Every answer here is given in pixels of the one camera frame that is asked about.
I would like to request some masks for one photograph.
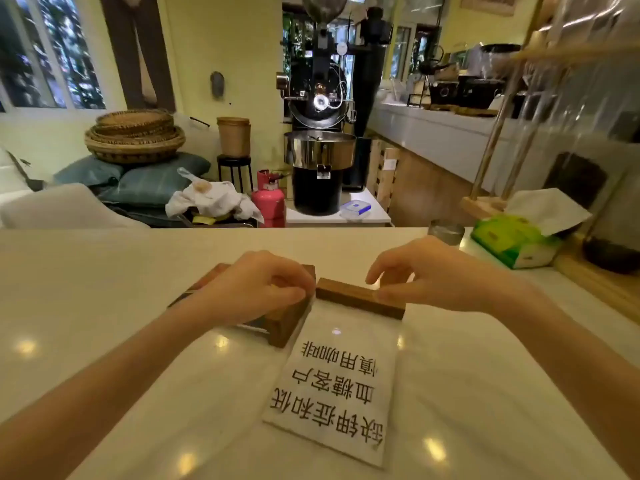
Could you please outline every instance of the grey cushion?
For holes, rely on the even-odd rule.
[[[184,167],[197,177],[209,171],[211,163],[190,153],[178,153],[176,158],[155,165],[128,170],[115,187],[98,193],[103,202],[158,205],[164,207],[174,192],[184,190],[190,181],[178,175]]]
[[[57,184],[83,184],[87,187],[94,187],[96,185],[117,185],[122,174],[124,174],[124,168],[120,165],[88,156],[64,167],[53,176],[53,179]]]

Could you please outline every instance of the green tissue package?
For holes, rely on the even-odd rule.
[[[523,217],[499,215],[478,221],[471,238],[511,269],[548,266],[562,239],[544,236]]]

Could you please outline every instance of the plastic food container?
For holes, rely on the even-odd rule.
[[[340,206],[340,216],[348,221],[359,221],[367,216],[371,204],[362,200],[352,200]]]

